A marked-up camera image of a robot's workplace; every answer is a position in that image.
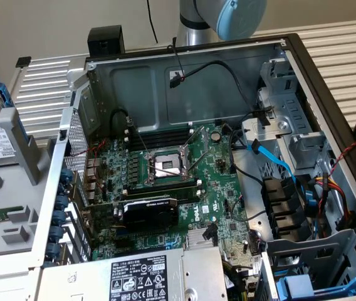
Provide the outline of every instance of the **beige wall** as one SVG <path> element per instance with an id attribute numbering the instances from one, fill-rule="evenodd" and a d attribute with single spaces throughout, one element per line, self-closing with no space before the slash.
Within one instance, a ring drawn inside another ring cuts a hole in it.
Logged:
<path id="1" fill-rule="evenodd" d="M 150 5 L 159 41 L 170 41 L 179 1 L 150 0 Z M 259 29 L 352 19 L 356 0 L 268 0 Z M 0 79 L 10 81 L 20 56 L 86 53 L 90 28 L 110 24 L 122 25 L 127 48 L 154 44 L 145 0 L 0 0 Z"/>

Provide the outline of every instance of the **perforated metal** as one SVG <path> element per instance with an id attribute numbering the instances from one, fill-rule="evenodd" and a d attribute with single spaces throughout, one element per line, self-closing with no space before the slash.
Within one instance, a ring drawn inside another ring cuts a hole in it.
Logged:
<path id="1" fill-rule="evenodd" d="M 78 171 L 80 178 L 84 179 L 85 164 L 88 155 L 85 151 L 88 149 L 88 142 L 86 141 L 82 123 L 76 110 L 73 112 L 71 119 L 69 141 L 71 144 L 71 155 L 64 158 L 65 164 L 72 171 Z"/>

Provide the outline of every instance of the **green circuit board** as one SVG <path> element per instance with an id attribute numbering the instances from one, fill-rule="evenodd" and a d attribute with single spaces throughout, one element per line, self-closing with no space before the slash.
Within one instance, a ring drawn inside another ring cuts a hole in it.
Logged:
<path id="1" fill-rule="evenodd" d="M 243 252 L 243 241 L 247 239 L 247 223 L 231 218 L 224 208 L 226 199 L 230 206 L 240 197 L 236 172 L 230 173 L 228 136 L 222 135 L 221 126 L 202 124 L 192 127 L 196 136 L 189 144 L 189 161 L 195 163 L 204 153 L 201 160 L 189 172 L 190 178 L 202 181 L 201 195 L 196 196 L 198 188 L 176 189 L 160 191 L 149 196 L 170 196 L 182 198 L 184 193 L 188 202 L 179 205 L 179 222 L 170 228 L 149 232 L 128 232 L 123 228 L 111 227 L 113 204 L 123 202 L 120 195 L 124 184 L 133 188 L 148 186 L 146 180 L 147 159 L 146 151 L 128 152 L 121 141 L 106 141 L 105 147 L 97 154 L 107 163 L 107 171 L 103 172 L 102 180 L 112 180 L 113 188 L 107 192 L 105 199 L 99 191 L 95 193 L 93 204 L 90 206 L 97 221 L 97 247 L 93 250 L 93 260 L 102 260 L 121 256 L 136 251 L 155 251 L 170 248 L 182 248 L 187 232 L 193 229 L 204 228 L 211 223 L 218 226 L 218 245 L 222 255 L 235 264 L 246 265 L 251 262 L 249 252 Z M 221 140 L 213 142 L 212 133 L 219 133 Z M 163 151 L 173 151 L 176 147 L 166 148 Z M 234 215 L 244 219 L 245 210 L 237 205 Z"/>

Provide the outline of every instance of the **motherboard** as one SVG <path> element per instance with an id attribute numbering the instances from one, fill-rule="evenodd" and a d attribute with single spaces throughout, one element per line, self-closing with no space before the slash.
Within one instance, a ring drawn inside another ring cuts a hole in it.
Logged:
<path id="1" fill-rule="evenodd" d="M 215 124 L 193 125 L 183 132 L 184 143 L 174 146 L 149 148 L 154 138 L 149 141 L 144 135 L 137 137 L 141 140 L 137 144 L 126 139 L 93 144 L 98 151 L 87 172 L 94 180 L 87 184 L 91 203 L 87 209 L 97 241 L 93 260 L 182 248 L 190 230 L 216 226 L 212 241 L 221 255 L 234 264 L 251 261 L 246 251 L 246 212 L 236 171 L 230 168 L 228 135 Z M 150 204 L 164 200 L 174 213 L 144 216 L 144 223 L 129 224 L 127 218 L 147 214 L 140 208 L 127 214 L 130 206 L 140 206 L 143 200 Z M 154 225 L 154 219 L 161 222 Z"/>

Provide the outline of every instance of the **silver louvered panel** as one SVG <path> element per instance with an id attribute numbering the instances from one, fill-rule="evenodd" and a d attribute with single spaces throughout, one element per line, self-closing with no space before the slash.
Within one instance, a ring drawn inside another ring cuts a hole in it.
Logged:
<path id="1" fill-rule="evenodd" d="M 356 124 L 356 21 L 258 31 L 297 33 L 351 128 Z"/>
<path id="2" fill-rule="evenodd" d="M 65 164 L 67 168 L 72 171 L 77 171 L 80 178 L 85 178 L 86 158 L 88 153 L 88 142 L 86 141 L 85 133 L 83 132 L 82 123 L 77 111 L 73 112 L 71 118 L 69 141 L 71 144 L 71 155 L 65 157 Z"/>
<path id="3" fill-rule="evenodd" d="M 12 98 L 26 133 L 38 145 L 58 135 L 62 111 L 71 102 L 68 65 L 80 56 L 85 55 L 32 60 L 19 74 Z"/>

